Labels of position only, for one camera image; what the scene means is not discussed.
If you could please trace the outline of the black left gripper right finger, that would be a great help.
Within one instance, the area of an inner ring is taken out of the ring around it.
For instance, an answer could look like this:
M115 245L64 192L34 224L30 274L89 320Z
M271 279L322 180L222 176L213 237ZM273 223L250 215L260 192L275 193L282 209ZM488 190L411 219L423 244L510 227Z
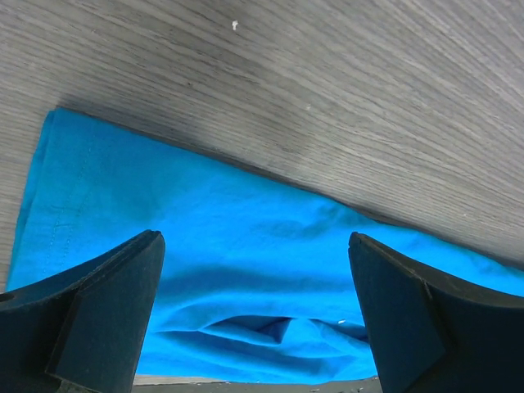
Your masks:
M523 299L352 233L349 259L385 392L521 392Z

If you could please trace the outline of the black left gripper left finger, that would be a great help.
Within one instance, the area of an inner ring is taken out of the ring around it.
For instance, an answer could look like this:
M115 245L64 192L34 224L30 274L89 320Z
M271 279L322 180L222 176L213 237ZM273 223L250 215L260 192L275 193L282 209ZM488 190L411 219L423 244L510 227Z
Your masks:
M147 230L1 295L3 392L130 392L165 255Z

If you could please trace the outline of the blue t shirt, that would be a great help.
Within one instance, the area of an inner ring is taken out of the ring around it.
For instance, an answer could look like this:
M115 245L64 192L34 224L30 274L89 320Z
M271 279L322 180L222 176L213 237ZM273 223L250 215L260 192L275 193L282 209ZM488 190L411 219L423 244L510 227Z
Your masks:
M521 271L336 201L65 109L47 114L7 279L17 289L151 229L165 260L138 372L320 384L376 367L350 272L363 233L469 282Z

